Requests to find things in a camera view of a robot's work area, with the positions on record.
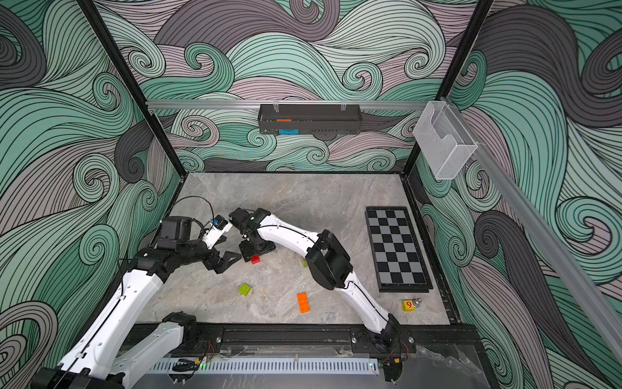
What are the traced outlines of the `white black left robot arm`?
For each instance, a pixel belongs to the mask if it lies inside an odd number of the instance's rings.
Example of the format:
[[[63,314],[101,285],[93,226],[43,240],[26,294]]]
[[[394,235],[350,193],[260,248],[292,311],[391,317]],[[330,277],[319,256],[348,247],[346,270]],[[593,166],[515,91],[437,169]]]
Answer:
[[[184,222],[183,217],[163,220],[157,245],[134,256],[95,322],[57,367],[35,374],[33,388],[131,388],[166,354],[199,344],[196,317],[173,312],[127,353],[118,353],[144,307],[175,270],[201,263],[220,274],[240,259],[239,254],[220,254],[214,248],[232,227],[222,216],[196,240],[181,230]]]

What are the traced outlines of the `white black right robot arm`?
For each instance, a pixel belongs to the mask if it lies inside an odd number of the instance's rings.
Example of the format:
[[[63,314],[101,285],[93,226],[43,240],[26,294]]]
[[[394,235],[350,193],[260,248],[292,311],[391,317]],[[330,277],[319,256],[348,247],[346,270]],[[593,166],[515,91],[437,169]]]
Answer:
[[[304,230],[263,208],[253,212],[238,208],[229,214],[229,221],[243,236],[240,248],[245,259],[270,253],[277,246],[304,257],[316,283],[339,293],[356,311],[374,347],[380,353],[398,353],[401,347],[398,320],[361,284],[349,254],[331,231]]]

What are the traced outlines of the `orange lego plate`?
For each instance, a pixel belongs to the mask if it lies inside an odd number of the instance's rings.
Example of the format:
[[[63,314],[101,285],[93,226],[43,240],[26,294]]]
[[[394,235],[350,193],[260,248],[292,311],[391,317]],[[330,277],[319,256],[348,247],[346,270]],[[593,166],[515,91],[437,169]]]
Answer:
[[[296,295],[296,299],[297,299],[297,304],[298,304],[300,313],[301,314],[309,313],[310,305],[309,305],[307,294],[305,292],[298,293]]]

